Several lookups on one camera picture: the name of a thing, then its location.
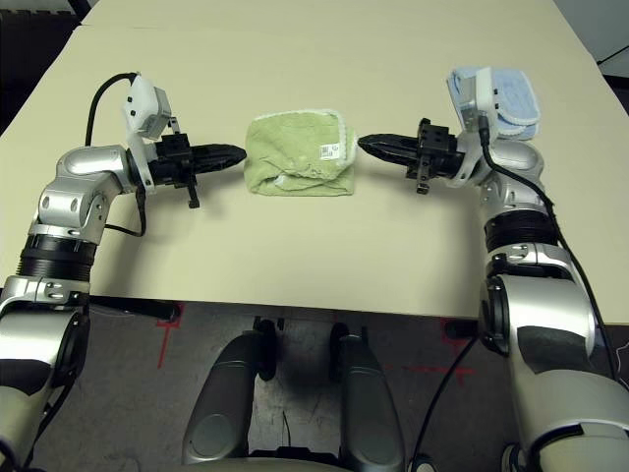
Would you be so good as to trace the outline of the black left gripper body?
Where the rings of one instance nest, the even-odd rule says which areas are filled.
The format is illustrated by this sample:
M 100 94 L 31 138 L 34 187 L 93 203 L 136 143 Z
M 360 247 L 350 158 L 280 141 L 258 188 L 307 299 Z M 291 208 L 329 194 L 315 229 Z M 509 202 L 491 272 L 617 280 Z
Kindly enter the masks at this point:
M 157 158 L 148 164 L 153 184 L 185 188 L 189 195 L 189 208 L 199 208 L 195 157 L 188 136 L 181 132 L 175 117 L 169 119 L 167 127 L 172 134 L 162 136 L 154 144 Z

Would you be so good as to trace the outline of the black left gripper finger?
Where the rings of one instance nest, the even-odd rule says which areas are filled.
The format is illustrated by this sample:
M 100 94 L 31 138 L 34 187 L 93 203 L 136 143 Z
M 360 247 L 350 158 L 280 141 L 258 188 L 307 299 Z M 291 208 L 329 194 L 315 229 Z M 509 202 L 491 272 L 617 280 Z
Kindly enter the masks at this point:
M 192 146 L 196 158 L 244 158 L 245 151 L 233 145 L 209 144 Z
M 203 154 L 195 157 L 195 173 L 211 173 L 222 171 L 242 162 L 246 156 L 244 154 Z

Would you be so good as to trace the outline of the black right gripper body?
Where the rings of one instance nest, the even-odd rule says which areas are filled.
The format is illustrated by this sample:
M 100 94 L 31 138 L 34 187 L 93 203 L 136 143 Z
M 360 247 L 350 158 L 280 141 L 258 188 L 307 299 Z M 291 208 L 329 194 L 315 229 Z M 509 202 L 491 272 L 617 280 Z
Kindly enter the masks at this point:
M 453 179 L 457 175 L 464 159 L 457 148 L 458 141 L 448 127 L 433 125 L 428 118 L 420 121 L 415 148 L 406 165 L 406 177 L 416 181 L 418 194 L 429 192 L 432 179 Z

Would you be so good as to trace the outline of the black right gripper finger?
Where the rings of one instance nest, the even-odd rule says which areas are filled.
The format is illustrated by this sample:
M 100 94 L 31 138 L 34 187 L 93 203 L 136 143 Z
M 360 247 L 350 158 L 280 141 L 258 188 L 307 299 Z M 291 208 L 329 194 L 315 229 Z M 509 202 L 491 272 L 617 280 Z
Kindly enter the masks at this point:
M 414 165 L 418 162 L 417 152 L 400 147 L 361 146 L 367 154 L 397 165 Z
M 359 138 L 358 144 L 364 150 L 368 148 L 416 150 L 418 139 L 395 134 L 373 134 Z

